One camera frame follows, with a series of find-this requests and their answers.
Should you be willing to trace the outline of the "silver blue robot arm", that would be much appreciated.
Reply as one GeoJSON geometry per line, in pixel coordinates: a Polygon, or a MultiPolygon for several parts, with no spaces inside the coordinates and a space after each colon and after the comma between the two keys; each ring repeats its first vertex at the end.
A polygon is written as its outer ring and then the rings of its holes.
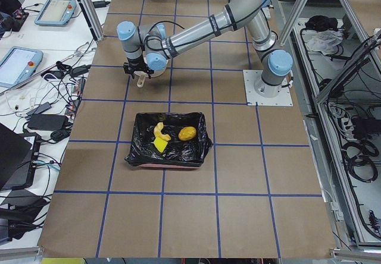
{"type": "Polygon", "coordinates": [[[261,10],[264,1],[227,0],[219,13],[172,36],[166,35],[162,21],[143,26],[122,21],[117,26],[117,34],[127,58],[124,72],[131,76],[136,72],[152,76],[156,71],[165,70],[169,59],[226,32],[245,27],[263,65],[261,77],[255,83],[256,91],[266,95],[269,90],[280,88],[291,71],[293,59],[280,49],[277,34],[271,31],[261,10]]]}

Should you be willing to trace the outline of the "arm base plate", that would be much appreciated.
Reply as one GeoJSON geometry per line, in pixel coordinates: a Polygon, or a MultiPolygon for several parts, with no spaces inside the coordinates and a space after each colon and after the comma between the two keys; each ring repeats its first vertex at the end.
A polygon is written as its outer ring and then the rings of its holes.
{"type": "Polygon", "coordinates": [[[246,104],[248,106],[293,106],[290,87],[283,79],[278,86],[262,81],[262,70],[243,70],[246,104]]]}

